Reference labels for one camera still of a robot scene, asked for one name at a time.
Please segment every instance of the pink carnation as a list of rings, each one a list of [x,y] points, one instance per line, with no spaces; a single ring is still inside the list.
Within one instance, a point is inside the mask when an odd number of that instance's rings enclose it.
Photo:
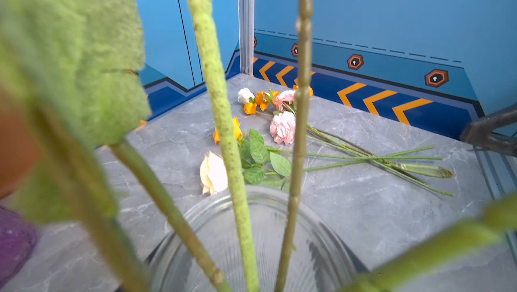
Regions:
[[[273,98],[273,106],[275,106],[276,110],[280,112],[284,111],[284,104],[282,100],[278,99],[277,97]]]
[[[293,113],[285,112],[274,116],[269,126],[271,136],[275,143],[292,144],[294,141],[294,129],[296,125],[296,118]]]
[[[295,94],[294,90],[285,90],[281,94],[277,95],[276,98],[278,98],[278,100],[291,103],[294,100],[294,94]]]

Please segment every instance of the glass vase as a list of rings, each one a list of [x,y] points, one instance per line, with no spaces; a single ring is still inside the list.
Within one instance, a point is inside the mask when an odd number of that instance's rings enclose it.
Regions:
[[[261,291],[273,291],[287,222],[288,194],[246,185]],[[221,269],[234,292],[246,291],[242,260],[228,191],[191,208],[185,218]],[[346,246],[301,204],[289,263],[286,292],[334,292],[356,276]],[[152,291],[215,291],[180,238],[170,233],[151,262]]]

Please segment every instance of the white rose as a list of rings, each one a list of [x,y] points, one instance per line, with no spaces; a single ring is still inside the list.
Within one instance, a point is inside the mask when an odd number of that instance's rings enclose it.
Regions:
[[[212,152],[206,154],[199,171],[203,193],[214,194],[228,187],[228,176],[226,175],[224,161],[216,154]]]
[[[249,103],[250,98],[255,98],[255,95],[248,88],[240,89],[237,93],[237,99],[243,105]]]

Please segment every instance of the orange hexagon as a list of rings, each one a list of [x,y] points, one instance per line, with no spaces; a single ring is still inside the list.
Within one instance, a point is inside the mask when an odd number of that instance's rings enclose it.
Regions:
[[[425,85],[438,88],[449,81],[449,72],[442,69],[434,69],[425,76]]]
[[[354,54],[348,59],[348,67],[350,69],[359,69],[364,63],[362,55],[359,54]]]
[[[293,54],[294,57],[298,57],[298,44],[294,44],[293,47],[291,47],[291,54]]]

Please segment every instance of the blue wall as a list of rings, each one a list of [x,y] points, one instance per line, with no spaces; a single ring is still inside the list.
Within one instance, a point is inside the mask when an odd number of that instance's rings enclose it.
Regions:
[[[255,8],[257,32],[296,35],[297,0]],[[314,0],[313,23],[314,42],[464,68],[486,114],[517,101],[517,0]]]
[[[221,59],[227,68],[239,39],[237,0],[212,0]],[[147,86],[165,77],[189,90],[203,83],[186,0],[137,0],[144,28]]]

